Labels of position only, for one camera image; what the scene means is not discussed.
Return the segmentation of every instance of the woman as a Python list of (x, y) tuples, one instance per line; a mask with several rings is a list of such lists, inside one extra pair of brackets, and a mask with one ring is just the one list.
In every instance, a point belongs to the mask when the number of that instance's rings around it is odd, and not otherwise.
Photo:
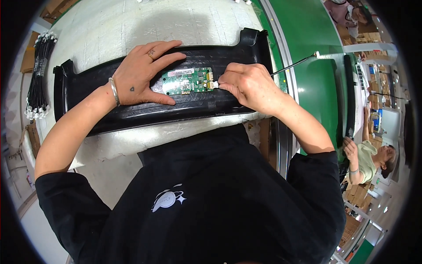
[(186, 58), (163, 55), (181, 43), (136, 46), (41, 145), (37, 196), (61, 245), (80, 264), (327, 263), (346, 223), (337, 152), (324, 127), (263, 65), (230, 63), (219, 88), (296, 135), (308, 155), (291, 159), (287, 180), (249, 144), (242, 124), (143, 151), (143, 167), (113, 210), (83, 175), (67, 172), (88, 132), (115, 107), (183, 102), (149, 88), (158, 72)]
[(343, 150), (350, 161), (349, 172), (345, 180), (355, 185), (372, 181), (376, 171), (381, 168), (382, 176), (387, 178), (394, 169), (395, 148), (382, 146), (378, 150), (369, 141), (369, 109), (364, 107), (362, 143), (356, 144), (348, 137), (344, 138)]

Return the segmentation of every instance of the hair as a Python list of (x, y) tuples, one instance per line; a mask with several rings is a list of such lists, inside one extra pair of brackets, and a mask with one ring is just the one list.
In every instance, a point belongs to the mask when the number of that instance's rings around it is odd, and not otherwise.
[(372, 14), (369, 12), (368, 8), (364, 5), (359, 6), (360, 12), (365, 16), (366, 25), (373, 23)]
[[(388, 145), (388, 147), (395, 151), (395, 148), (392, 145)], [(386, 179), (388, 175), (394, 170), (394, 160), (395, 155), (385, 162), (386, 169), (381, 170), (381, 175), (384, 177), (384, 179)]]

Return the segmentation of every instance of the silver bangle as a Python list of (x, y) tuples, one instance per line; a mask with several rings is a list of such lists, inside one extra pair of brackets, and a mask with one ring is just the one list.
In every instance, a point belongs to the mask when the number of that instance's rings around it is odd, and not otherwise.
[(111, 89), (113, 90), (113, 94), (114, 94), (114, 99), (116, 99), (116, 105), (119, 107), (120, 106), (120, 100), (119, 100), (119, 96), (117, 95), (117, 89), (116, 89), (116, 85), (114, 84), (114, 80), (113, 78), (109, 78), (108, 81), (111, 84)]
[(355, 171), (349, 171), (349, 175), (355, 175), (358, 171), (359, 171), (359, 168), (357, 168), (357, 170)]

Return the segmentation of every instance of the green circuit board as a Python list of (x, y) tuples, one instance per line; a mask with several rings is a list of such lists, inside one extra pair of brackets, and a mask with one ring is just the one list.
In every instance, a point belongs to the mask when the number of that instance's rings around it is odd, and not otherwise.
[(211, 68), (190, 68), (166, 71), (161, 76), (166, 95), (188, 95), (191, 92), (212, 92), (218, 87)]

